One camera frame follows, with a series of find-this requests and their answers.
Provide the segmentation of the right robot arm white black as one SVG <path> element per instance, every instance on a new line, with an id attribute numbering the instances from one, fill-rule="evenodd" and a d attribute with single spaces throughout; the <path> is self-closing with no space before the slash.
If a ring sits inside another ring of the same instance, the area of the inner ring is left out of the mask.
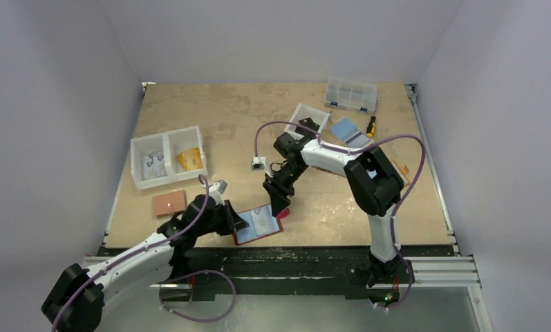
<path id="1" fill-rule="evenodd" d="M 381 148 L 358 152 L 337 145 L 325 145 L 316 136 L 300 139 L 281 134 L 274 148 L 283 157 L 276 171 L 263 157 L 254 157 L 252 169 L 264 169 L 263 188 L 270 197 L 273 216 L 284 211 L 295 194 L 294 184 L 309 168 L 317 168 L 344 177 L 354 201 L 367 215 L 371 231 L 368 285 L 392 282 L 402 263 L 395 215 L 404 181 Z"/>

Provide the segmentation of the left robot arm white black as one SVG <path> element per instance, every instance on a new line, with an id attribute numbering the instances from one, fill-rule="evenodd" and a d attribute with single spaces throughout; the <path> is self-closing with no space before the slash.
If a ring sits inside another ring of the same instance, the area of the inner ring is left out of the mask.
<path id="1" fill-rule="evenodd" d="M 198 195 L 142 243 L 88 268 L 79 264 L 65 268 L 41 311 L 52 331 L 94 331 L 133 291 L 184 280 L 188 273 L 185 253 L 197 238 L 209 233 L 233 235 L 248 226 L 228 200 Z"/>

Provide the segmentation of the black card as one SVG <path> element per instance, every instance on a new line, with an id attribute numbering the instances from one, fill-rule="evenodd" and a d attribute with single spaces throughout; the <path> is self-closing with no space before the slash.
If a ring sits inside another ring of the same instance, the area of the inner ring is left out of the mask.
<path id="1" fill-rule="evenodd" d="M 312 132 L 312 131 L 318 132 L 320 128 L 320 126 L 316 122 L 314 122 L 312 118 L 300 119 L 298 123 L 299 123 L 299 126 L 296 126 L 296 129 L 295 129 L 297 133 Z"/>

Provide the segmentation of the red card holder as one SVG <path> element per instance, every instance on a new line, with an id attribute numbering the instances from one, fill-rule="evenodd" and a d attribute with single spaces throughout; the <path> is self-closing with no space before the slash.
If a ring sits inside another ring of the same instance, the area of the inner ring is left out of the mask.
<path id="1" fill-rule="evenodd" d="M 241 246 L 283 231 L 280 218 L 272 216 L 272 206 L 270 204 L 239 212 L 238 216 L 248 226 L 237 230 L 233 234 L 236 246 Z"/>

